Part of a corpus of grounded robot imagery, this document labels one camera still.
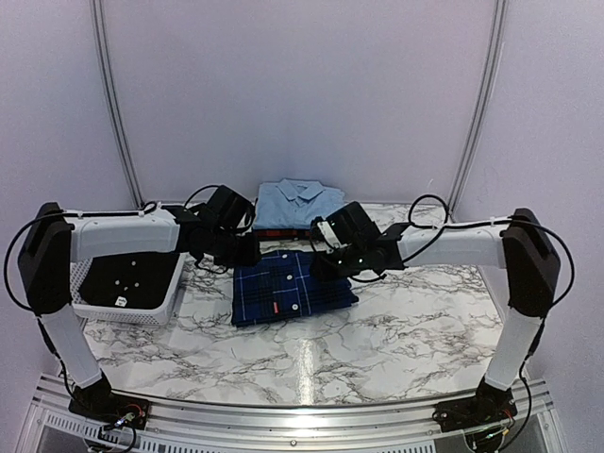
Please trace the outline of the light blue shirt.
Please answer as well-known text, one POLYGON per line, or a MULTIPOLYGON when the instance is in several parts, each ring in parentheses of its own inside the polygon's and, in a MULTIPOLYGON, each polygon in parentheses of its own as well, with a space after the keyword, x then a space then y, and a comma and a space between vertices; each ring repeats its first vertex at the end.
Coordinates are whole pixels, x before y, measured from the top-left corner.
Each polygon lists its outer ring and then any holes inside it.
POLYGON ((316 217, 327 217, 344 206, 341 189, 317 180, 282 178, 259 186, 256 204, 256 230, 308 230, 316 217))

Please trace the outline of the red plaid shirt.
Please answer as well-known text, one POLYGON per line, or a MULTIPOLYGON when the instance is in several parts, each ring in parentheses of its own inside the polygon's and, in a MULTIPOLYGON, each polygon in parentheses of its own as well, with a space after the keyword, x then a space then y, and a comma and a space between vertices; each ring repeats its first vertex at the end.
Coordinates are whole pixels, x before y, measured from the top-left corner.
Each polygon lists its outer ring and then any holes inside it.
POLYGON ((306 241, 310 238, 308 229, 268 228, 254 229, 253 232, 260 241, 306 241))

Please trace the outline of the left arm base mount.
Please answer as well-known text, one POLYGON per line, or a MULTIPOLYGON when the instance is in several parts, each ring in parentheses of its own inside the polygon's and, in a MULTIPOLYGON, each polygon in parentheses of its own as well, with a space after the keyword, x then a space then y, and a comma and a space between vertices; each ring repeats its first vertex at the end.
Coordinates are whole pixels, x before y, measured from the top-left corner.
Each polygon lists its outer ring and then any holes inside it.
POLYGON ((75 385, 70 393, 69 411, 106 424, 115 424, 128 414, 132 420, 126 423, 135 429, 144 429, 150 409, 150 401, 144 398, 117 394, 113 391, 108 378, 101 378, 87 387, 75 385))

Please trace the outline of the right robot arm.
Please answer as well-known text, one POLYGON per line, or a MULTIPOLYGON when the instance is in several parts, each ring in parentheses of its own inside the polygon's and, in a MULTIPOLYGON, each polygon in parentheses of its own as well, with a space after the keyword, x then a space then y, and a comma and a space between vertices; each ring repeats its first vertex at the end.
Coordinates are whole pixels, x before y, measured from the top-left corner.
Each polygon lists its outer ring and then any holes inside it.
POLYGON ((569 249, 529 209, 477 222, 444 221, 441 226, 407 220, 380 230, 361 204, 352 202, 327 218, 315 219, 311 228, 327 247, 312 252, 310 265, 311 275, 322 281, 429 265, 505 270, 509 310, 482 379, 485 388, 467 404, 468 415, 478 423, 490 421, 503 409, 501 392, 512 386, 534 352, 547 316, 566 296, 557 288, 560 254, 569 249))

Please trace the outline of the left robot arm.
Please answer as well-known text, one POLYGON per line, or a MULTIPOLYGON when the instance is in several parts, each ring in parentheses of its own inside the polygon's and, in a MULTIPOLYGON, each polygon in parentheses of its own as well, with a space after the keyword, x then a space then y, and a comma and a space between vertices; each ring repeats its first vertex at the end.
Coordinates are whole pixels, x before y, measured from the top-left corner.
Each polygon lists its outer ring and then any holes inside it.
POLYGON ((70 291, 74 262, 135 253, 185 253, 201 260, 211 256, 226 268, 253 266, 260 245, 250 232, 253 204, 225 185, 193 207, 155 202, 141 210, 64 210, 58 203, 41 206, 24 224, 7 251, 19 252, 17 267, 25 290, 20 301, 8 297, 37 318, 81 402, 100 420, 118 413, 119 399, 93 355, 76 319, 70 291))

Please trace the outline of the blue plaid long sleeve shirt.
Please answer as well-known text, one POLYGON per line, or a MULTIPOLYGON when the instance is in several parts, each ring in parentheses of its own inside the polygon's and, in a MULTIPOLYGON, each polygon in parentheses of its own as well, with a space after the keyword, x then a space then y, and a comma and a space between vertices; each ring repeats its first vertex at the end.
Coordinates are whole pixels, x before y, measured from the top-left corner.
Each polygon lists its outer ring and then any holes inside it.
POLYGON ((277 250, 253 267, 233 270, 231 324, 249 327, 309 317, 359 302, 347 279, 321 281, 310 274, 312 253, 277 250))

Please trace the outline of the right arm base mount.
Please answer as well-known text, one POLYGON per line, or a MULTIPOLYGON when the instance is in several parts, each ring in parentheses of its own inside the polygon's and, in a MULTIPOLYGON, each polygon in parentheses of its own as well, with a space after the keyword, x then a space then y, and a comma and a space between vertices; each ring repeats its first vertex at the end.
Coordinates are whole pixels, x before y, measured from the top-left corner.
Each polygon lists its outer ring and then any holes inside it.
POLYGON ((516 415, 512 390, 493 387, 483 377, 473 395, 437 403, 432 420, 442 432, 449 432, 511 420, 516 415))

